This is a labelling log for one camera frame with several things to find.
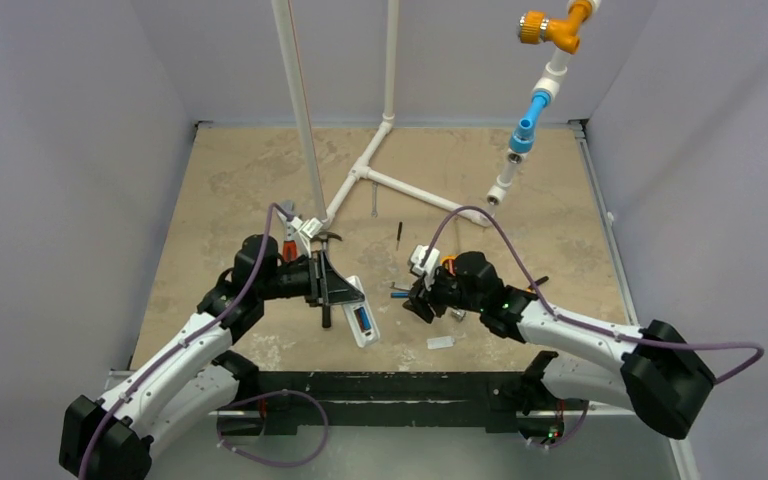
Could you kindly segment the white remote control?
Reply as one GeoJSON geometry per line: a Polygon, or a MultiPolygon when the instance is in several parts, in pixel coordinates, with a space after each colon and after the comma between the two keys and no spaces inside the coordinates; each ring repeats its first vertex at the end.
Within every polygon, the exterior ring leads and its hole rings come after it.
{"type": "Polygon", "coordinates": [[[359,348],[367,348],[380,340],[380,329],[366,298],[344,304],[342,310],[359,348]]]}

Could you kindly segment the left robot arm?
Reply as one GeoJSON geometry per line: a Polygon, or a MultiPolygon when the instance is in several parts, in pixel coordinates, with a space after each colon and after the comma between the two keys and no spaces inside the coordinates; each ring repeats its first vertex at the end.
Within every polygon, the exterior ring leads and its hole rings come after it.
{"type": "Polygon", "coordinates": [[[210,411],[262,402],[258,367],[232,346],[269,300],[340,306],[373,325],[359,279],[336,272],[319,250],[285,261],[268,235],[246,238],[181,330],[141,368],[97,399],[66,409],[59,465],[78,479],[144,479],[177,437],[210,411]]]}

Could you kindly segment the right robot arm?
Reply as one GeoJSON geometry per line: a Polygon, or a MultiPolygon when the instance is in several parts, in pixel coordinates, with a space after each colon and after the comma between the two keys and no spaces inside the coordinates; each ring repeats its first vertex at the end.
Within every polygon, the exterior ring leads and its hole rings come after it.
{"type": "Polygon", "coordinates": [[[716,384],[715,376],[672,325],[635,327],[542,302],[535,289],[507,285],[485,255],[469,251],[444,266],[420,245],[408,266],[416,280],[404,304],[427,323],[449,309],[477,314],[493,335],[551,348],[521,381],[536,407],[552,400],[595,401],[632,411],[668,438],[686,438],[716,384]]]}

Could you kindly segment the white battery cover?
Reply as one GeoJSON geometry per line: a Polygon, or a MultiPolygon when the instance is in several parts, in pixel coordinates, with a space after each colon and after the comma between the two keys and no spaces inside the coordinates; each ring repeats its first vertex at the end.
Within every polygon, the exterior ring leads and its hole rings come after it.
{"type": "Polygon", "coordinates": [[[434,337],[429,338],[426,344],[429,350],[452,348],[455,345],[455,339],[452,336],[434,337]]]}

